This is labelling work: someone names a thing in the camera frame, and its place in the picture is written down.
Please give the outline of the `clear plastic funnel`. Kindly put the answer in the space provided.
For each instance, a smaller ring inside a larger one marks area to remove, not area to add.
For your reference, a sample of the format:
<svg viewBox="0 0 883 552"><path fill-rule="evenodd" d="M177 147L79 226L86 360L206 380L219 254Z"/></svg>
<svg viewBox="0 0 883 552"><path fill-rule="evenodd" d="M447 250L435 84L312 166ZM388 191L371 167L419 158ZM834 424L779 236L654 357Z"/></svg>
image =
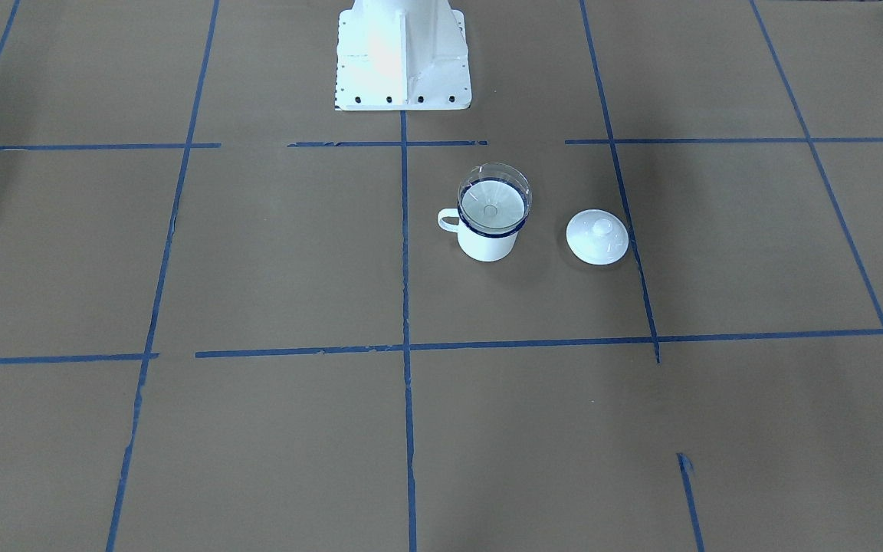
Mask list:
<svg viewBox="0 0 883 552"><path fill-rule="evenodd" d="M529 179L521 171L505 163L487 162L463 178L456 209L473 232L502 238L523 228L532 203Z"/></svg>

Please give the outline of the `white enamel mug blue rim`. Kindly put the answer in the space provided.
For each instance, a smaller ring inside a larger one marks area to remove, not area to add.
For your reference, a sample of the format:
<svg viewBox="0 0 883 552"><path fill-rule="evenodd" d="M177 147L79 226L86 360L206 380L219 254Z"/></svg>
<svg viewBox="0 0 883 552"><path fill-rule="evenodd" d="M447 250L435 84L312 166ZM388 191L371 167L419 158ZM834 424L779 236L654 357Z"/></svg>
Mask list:
<svg viewBox="0 0 883 552"><path fill-rule="evenodd" d="M458 216L456 206L454 209L442 209L438 211L438 227L441 230L456 234L459 248L464 254L481 262L501 261L509 255L515 244L519 232L502 238L488 238L479 235L468 227Z"/></svg>

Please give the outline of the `white ceramic lid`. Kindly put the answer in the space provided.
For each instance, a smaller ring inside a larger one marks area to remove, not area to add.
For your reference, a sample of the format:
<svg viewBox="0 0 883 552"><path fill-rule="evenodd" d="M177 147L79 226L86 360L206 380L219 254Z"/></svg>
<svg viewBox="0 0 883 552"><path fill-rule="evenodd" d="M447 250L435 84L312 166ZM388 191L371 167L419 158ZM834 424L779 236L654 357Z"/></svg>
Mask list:
<svg viewBox="0 0 883 552"><path fill-rule="evenodd" d="M613 265L629 249L629 231L609 211L587 209L575 214L566 225L565 238L572 254L588 265Z"/></svg>

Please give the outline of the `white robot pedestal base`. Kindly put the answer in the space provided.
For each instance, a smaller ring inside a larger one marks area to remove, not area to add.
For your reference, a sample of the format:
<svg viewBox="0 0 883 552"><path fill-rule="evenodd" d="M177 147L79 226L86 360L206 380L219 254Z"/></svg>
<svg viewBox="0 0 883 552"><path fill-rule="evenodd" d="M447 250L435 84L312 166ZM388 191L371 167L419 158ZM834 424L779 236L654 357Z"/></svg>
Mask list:
<svg viewBox="0 0 883 552"><path fill-rule="evenodd" d="M466 21L448 1L355 1L337 19L334 108L466 110Z"/></svg>

